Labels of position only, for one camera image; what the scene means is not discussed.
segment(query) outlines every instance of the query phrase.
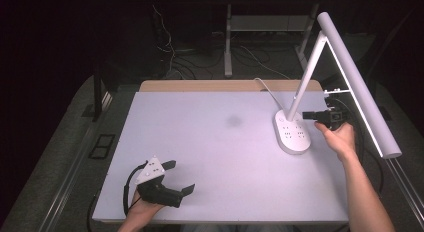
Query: dark background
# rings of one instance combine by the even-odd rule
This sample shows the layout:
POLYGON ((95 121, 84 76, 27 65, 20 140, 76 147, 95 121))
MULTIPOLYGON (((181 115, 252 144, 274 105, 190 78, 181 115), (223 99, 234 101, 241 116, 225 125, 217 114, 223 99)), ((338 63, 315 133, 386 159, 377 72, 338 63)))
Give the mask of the dark background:
MULTIPOLYGON (((283 11, 273 5, 253 7, 265 13, 300 8, 295 4, 283 11)), ((208 48, 207 41, 201 40, 205 34, 225 28, 225 8, 225 4, 161 5, 173 37, 202 49, 208 48)), ((423 0, 326 0, 320 6, 342 33, 376 35, 358 67, 364 77, 389 89, 421 134, 423 8, 423 0), (390 32, 409 12, 392 36, 390 32), (391 43, 383 46, 384 53, 373 67, 388 39, 391 43)), ((0 225, 74 94, 92 75, 95 62, 109 90, 158 78, 164 72, 156 49, 156 43, 163 43, 163 34, 152 26, 151 15, 147 3, 0 0, 0 225)))

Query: desk lamp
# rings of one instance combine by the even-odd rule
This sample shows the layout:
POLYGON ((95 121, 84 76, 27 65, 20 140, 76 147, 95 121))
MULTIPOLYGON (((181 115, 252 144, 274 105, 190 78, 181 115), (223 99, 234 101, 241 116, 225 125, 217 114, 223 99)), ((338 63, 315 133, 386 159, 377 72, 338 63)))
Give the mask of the desk lamp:
POLYGON ((310 137, 305 129, 303 118, 296 112, 315 66, 325 44, 328 44, 340 72, 348 86, 362 119, 371 135, 371 138, 383 159, 395 158, 402 155, 392 133, 381 115, 374 99, 365 85, 358 68, 346 49, 339 33, 337 32, 330 16, 323 12, 317 20, 321 31, 315 42, 310 59, 302 77, 302 81, 294 96, 288 113, 280 110, 275 115, 275 128, 279 144, 289 154, 302 154, 311 144, 310 137))

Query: white table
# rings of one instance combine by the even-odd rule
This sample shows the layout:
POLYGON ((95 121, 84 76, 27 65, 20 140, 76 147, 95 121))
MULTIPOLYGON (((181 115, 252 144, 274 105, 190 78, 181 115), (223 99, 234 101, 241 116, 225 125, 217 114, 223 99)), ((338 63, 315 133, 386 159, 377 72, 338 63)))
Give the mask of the white table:
MULTIPOLYGON (((299 81, 265 82, 288 109, 299 81)), ((134 97, 93 219, 125 218, 128 175, 156 155, 161 162, 177 161, 165 174, 166 187, 196 187, 180 208, 162 209, 153 223, 346 222, 345 177, 336 154, 312 121, 307 121, 308 151, 300 156, 282 151, 272 123, 279 108, 261 89, 258 81, 145 82, 134 97)), ((326 109, 323 98, 312 81, 299 112, 326 109)), ((129 199, 136 187, 130 186, 129 199)))

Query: power strip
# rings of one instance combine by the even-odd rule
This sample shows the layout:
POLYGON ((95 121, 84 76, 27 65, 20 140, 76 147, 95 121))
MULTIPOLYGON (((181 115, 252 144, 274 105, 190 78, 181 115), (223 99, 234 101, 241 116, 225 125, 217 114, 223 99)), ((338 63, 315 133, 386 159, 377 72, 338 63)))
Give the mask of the power strip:
POLYGON ((311 138, 299 113, 295 114, 293 121, 288 121, 284 111, 278 111, 274 118, 274 128, 278 144, 288 154, 301 155, 311 145, 311 138))

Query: power cord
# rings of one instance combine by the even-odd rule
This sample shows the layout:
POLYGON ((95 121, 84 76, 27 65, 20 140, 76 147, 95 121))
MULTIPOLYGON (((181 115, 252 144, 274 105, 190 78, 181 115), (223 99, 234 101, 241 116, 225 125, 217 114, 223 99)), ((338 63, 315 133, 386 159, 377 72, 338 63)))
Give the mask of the power cord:
POLYGON ((131 207, 129 207, 128 206, 128 193, 129 193, 129 190, 130 190, 130 182, 131 182, 131 179, 132 179, 132 177, 134 176, 134 174, 137 172, 137 171, 139 171, 139 170, 141 170, 141 169, 144 169, 144 167, 146 167, 146 165, 147 165, 147 163, 148 163, 148 161, 146 160, 146 163, 144 163, 144 164, 142 164, 142 165, 139 165, 139 166, 137 166, 132 172, 131 172, 131 174, 128 176, 128 179, 127 179, 127 183, 125 184, 125 186, 124 186, 124 194, 123 194, 123 206, 124 206, 124 213, 125 213, 125 215, 128 215, 128 211, 129 211, 129 209, 131 208, 131 207))

